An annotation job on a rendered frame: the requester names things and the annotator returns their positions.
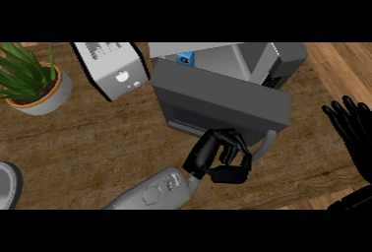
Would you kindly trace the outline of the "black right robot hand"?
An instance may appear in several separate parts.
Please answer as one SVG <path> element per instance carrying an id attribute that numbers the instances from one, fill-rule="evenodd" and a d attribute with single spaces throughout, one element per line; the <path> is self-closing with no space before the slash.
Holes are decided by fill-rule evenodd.
<path id="1" fill-rule="evenodd" d="M 372 109 L 346 95 L 322 110 L 344 142 L 356 169 L 368 185 L 335 201 L 328 209 L 372 211 Z"/>

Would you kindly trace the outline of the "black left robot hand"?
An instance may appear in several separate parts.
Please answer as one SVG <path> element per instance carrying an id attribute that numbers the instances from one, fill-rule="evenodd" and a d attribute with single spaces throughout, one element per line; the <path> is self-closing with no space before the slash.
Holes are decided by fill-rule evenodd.
<path id="1" fill-rule="evenodd" d="M 251 152 L 235 128 L 210 129 L 186 157 L 183 168 L 214 183 L 241 184 L 251 171 Z"/>

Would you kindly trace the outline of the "dark grey microwave door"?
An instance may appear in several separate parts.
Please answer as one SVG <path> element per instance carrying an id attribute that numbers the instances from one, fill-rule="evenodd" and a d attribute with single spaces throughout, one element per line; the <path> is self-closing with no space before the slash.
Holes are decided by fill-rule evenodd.
<path id="1" fill-rule="evenodd" d="M 207 70 L 157 58 L 151 83 L 167 126 L 201 137 L 210 129 L 235 128 L 259 160 L 290 126 L 291 95 Z"/>

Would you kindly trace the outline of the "grey microwave body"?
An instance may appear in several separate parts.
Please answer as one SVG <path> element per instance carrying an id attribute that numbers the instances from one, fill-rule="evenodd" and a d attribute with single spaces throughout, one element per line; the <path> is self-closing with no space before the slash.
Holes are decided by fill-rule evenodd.
<path id="1" fill-rule="evenodd" d="M 149 58 L 182 63 L 279 90 L 309 58 L 303 42 L 151 42 Z"/>

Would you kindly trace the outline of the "blue milk carton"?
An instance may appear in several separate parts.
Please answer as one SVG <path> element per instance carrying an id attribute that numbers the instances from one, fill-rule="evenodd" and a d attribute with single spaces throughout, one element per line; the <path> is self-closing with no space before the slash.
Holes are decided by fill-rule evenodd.
<path id="1" fill-rule="evenodd" d="M 195 52 L 183 52 L 176 54 L 176 62 L 186 65 L 195 66 Z"/>

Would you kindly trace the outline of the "grey slanted appliance, black edge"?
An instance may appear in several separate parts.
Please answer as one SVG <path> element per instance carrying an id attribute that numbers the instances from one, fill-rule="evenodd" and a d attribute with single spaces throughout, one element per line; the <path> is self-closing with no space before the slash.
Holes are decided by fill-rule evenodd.
<path id="1" fill-rule="evenodd" d="M 149 81 L 141 50 L 133 42 L 71 42 L 90 84 L 108 101 Z"/>

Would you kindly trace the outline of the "grey orange-rimmed plant pot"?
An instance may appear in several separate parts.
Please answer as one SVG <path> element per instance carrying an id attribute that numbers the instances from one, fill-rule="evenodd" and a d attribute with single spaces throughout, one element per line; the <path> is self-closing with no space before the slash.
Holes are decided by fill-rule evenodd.
<path id="1" fill-rule="evenodd" d="M 18 104 L 11 98 L 6 98 L 9 105 L 31 115 L 45 115 L 53 112 L 67 102 L 70 94 L 73 91 L 73 82 L 70 76 L 59 69 L 58 66 L 53 66 L 56 74 L 56 83 L 49 91 L 49 93 L 33 103 Z"/>

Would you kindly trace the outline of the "grey round dish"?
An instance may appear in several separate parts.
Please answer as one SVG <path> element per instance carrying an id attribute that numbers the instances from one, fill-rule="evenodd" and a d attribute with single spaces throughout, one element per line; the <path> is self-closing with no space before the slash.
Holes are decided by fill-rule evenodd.
<path id="1" fill-rule="evenodd" d="M 20 167 L 0 161 L 0 210 L 17 208 L 24 187 L 24 176 Z"/>

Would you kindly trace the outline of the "green leafy plant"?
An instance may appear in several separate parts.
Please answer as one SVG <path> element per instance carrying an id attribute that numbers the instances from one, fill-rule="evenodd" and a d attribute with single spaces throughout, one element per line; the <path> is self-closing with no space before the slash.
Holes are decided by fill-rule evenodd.
<path id="1" fill-rule="evenodd" d="M 0 98 L 21 105 L 33 103 L 59 81 L 53 59 L 43 64 L 20 42 L 5 42 L 0 52 Z"/>

